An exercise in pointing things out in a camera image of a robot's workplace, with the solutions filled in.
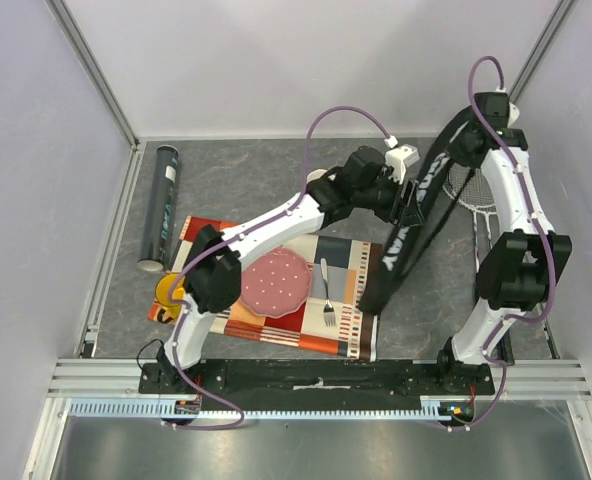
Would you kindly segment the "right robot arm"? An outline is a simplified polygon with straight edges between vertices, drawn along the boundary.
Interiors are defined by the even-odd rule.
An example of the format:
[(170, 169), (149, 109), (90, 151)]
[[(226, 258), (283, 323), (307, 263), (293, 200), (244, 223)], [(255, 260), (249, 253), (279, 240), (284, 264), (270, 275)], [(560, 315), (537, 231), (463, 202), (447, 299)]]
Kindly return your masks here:
[(571, 255), (567, 235), (546, 218), (530, 176), (529, 153), (518, 116), (502, 90), (472, 95), (468, 120), (451, 140), (454, 164), (445, 193), (499, 231), (476, 258), (476, 303), (465, 326), (445, 345), (434, 368), (443, 392), (481, 380), (489, 356), (517, 321), (538, 322), (532, 311), (549, 301)]

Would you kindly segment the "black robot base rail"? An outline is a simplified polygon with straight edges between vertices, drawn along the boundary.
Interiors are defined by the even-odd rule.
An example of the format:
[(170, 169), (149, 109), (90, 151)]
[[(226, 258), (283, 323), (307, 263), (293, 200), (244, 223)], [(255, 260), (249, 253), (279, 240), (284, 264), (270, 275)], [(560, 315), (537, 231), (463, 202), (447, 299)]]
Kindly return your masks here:
[(487, 365), (445, 374), (411, 360), (208, 359), (186, 375), (246, 412), (416, 410), (422, 396), (495, 393)]

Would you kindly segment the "black shuttlecock tube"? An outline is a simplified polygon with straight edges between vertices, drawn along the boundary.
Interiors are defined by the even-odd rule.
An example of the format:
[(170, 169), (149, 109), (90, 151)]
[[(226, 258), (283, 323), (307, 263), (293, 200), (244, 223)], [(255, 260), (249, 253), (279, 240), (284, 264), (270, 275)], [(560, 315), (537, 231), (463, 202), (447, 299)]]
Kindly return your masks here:
[(145, 272), (161, 272), (169, 262), (179, 169), (178, 150), (171, 145), (158, 147), (137, 261), (137, 267)]

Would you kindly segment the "black Crossway racket bag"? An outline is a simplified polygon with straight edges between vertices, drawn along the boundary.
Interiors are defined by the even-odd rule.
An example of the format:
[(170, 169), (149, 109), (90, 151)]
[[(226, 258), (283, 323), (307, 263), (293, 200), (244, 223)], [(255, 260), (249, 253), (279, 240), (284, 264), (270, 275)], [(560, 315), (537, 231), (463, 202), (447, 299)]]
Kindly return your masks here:
[(367, 278), (358, 303), (362, 312), (378, 315), (383, 311), (444, 226), (445, 222), (441, 220), (430, 231), (427, 221), (453, 165), (448, 147), (467, 125), (471, 114), (472, 109), (469, 107), (458, 112), (436, 137), (420, 162), (416, 177), (406, 188), (402, 213), (388, 235), (377, 269)]

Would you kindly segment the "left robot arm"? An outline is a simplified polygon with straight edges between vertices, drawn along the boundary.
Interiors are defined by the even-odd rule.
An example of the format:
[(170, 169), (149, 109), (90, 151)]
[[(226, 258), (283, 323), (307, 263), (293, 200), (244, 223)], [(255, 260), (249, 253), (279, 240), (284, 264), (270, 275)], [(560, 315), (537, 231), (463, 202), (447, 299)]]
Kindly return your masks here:
[(384, 153), (361, 147), (344, 164), (311, 172), (303, 190), (282, 205), (222, 231), (202, 227), (168, 290), (179, 315), (163, 347), (161, 382), (174, 393), (192, 388), (194, 366), (214, 319), (246, 293), (243, 278), (255, 272), (259, 259), (347, 218), (356, 208), (394, 220), (402, 211), (407, 169), (419, 158), (410, 145), (392, 143)]

